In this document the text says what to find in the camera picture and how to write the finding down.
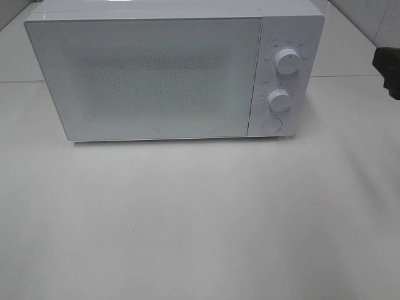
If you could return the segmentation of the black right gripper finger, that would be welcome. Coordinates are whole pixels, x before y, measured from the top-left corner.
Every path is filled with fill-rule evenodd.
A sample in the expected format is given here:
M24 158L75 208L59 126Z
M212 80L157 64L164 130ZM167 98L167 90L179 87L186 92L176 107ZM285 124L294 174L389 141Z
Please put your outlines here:
M395 100L400 100L400 49L378 47L375 50L372 65L384 79L383 87Z

